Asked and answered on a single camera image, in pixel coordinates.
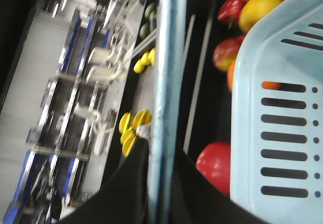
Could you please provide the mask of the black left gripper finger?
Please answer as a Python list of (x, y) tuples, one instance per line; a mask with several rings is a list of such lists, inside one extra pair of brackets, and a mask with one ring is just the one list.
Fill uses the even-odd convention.
[[(149, 145), (138, 139), (122, 166), (101, 189), (59, 223), (146, 223), (156, 202), (147, 183)], [(263, 223), (233, 203), (177, 147), (168, 204), (168, 223)]]

